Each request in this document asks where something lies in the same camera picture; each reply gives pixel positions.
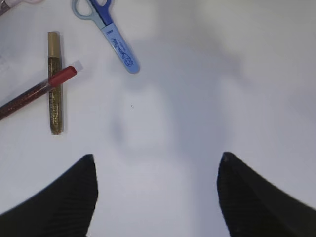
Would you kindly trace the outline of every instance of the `glitter pen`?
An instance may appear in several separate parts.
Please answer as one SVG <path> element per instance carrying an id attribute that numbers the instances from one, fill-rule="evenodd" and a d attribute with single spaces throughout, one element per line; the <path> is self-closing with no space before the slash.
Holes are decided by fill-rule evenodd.
<path id="1" fill-rule="evenodd" d="M 60 39 L 56 32 L 48 32 L 48 77 L 61 71 Z M 61 135 L 63 125 L 62 85 L 49 92 L 50 130 L 53 135 Z"/>
<path id="2" fill-rule="evenodd" d="M 73 66 L 69 66 L 49 79 L 40 82 L 36 86 L 0 107 L 0 120 L 50 92 L 52 89 L 68 81 L 76 74 L 76 69 Z"/>
<path id="3" fill-rule="evenodd" d="M 20 2 L 38 3 L 42 0 L 0 0 L 0 16 Z"/>

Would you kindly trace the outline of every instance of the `white surface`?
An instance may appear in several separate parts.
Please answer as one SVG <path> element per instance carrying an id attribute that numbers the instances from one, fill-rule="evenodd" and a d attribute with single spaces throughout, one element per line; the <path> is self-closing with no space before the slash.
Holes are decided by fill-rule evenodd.
<path id="1" fill-rule="evenodd" d="M 0 122 L 0 211 L 93 153 L 99 200 L 90 236 L 228 237 L 216 176 L 232 151 L 316 207 L 316 2 L 117 0 L 137 55 L 130 75 L 71 1 L 20 4 L 0 18 L 0 102 L 47 76 L 47 32 L 63 38 L 66 132 L 47 97 Z"/>

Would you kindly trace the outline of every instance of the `scissor handle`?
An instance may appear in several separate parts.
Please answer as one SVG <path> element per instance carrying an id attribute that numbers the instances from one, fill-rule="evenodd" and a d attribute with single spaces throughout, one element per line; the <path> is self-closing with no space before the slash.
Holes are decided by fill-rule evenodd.
<path id="1" fill-rule="evenodd" d="M 101 20 L 100 16 L 98 15 L 98 13 L 96 12 L 96 10 L 93 8 L 91 2 L 89 0 L 86 0 L 86 2 L 88 3 L 88 5 L 91 8 L 91 14 L 90 15 L 82 15 L 81 13 L 79 13 L 77 5 L 78 5 L 78 1 L 79 0 L 73 0 L 72 2 L 72 9 L 74 14 L 81 20 L 91 20 L 94 21 L 94 23 L 101 29 L 103 27 L 105 27 L 105 24 L 103 23 L 103 21 Z"/>
<path id="2" fill-rule="evenodd" d="M 107 0 L 107 2 L 103 6 L 101 6 L 97 0 L 87 0 L 87 1 L 91 2 L 91 4 L 99 13 L 100 17 L 102 18 L 106 26 L 113 23 L 113 20 L 109 14 L 109 7 L 112 3 L 112 0 Z"/>

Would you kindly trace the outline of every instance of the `blue scissor blade cover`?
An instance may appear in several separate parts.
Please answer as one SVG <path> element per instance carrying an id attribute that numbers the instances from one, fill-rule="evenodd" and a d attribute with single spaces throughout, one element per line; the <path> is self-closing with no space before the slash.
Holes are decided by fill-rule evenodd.
<path id="1" fill-rule="evenodd" d="M 129 50 L 127 44 L 120 35 L 117 27 L 114 23 L 104 27 L 102 29 L 103 34 L 112 45 L 113 49 L 121 59 L 122 63 L 130 73 L 138 73 L 140 70 L 139 64 L 136 58 Z"/>
<path id="2" fill-rule="evenodd" d="M 100 15 L 102 21 L 107 26 L 111 23 L 113 23 L 113 20 L 109 14 L 109 7 L 112 3 L 112 0 L 107 0 L 104 6 L 100 6 L 97 0 L 89 0 L 94 9 L 98 12 Z"/>

